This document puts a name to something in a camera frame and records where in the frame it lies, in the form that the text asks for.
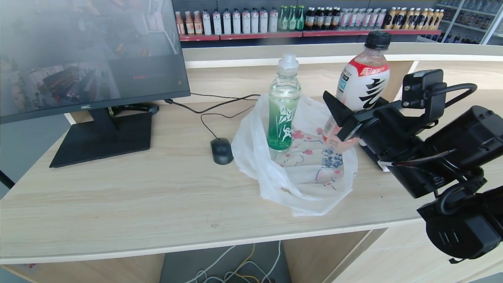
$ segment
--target plastic bag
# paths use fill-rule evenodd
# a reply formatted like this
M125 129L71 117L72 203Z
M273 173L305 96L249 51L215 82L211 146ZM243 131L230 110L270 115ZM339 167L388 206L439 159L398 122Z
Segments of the plastic bag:
M266 139L269 94L260 96L241 121L232 154L239 169L259 181L262 198L290 207L294 216L320 216L352 190L356 151L341 155L324 145L321 127L329 117L326 105L301 96L292 121L292 147L276 154Z

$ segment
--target monitor screen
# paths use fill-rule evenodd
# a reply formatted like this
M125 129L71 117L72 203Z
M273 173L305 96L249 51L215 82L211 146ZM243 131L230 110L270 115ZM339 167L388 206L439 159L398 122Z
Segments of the monitor screen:
M0 119L187 96L170 0L1 0Z

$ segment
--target monitor base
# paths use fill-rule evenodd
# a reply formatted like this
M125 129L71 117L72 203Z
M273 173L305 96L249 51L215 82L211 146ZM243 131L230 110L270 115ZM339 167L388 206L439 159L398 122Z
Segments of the monitor base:
M145 151L150 148L152 114L110 117L108 108L89 110L94 121L74 124L50 168Z

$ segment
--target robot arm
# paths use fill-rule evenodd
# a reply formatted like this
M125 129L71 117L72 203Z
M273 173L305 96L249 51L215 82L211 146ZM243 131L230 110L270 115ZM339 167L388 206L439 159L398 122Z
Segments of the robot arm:
M357 113L328 92L323 99L341 127L341 140L361 138L412 197L435 194L435 201L417 210L432 243L453 257L475 259L503 240L503 186L477 193L486 183L481 166L503 155L503 119L472 106L426 140L420 139L417 135L437 125L445 108L477 88L447 87L442 81L441 69L408 74L401 101L379 98L374 108ZM447 92L462 89L467 91L446 102ZM402 108L425 113L408 117ZM453 181L457 183L438 194Z

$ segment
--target green bottle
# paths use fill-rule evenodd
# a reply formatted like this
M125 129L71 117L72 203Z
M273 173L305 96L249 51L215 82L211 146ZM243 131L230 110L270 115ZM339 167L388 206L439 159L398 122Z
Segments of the green bottle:
M287 31L288 30L288 14L287 14L286 6L281 6L281 18L280 18L280 30Z
M295 16L295 9L297 7L292 5L290 6L290 18L288 19L288 29L295 30L297 27L297 17Z
M297 30L304 29L304 6L299 6L299 14L297 16Z
M292 145L292 120L300 99L297 80L299 61L295 54L284 54L278 63L278 76L269 88L269 130L267 144L281 152Z

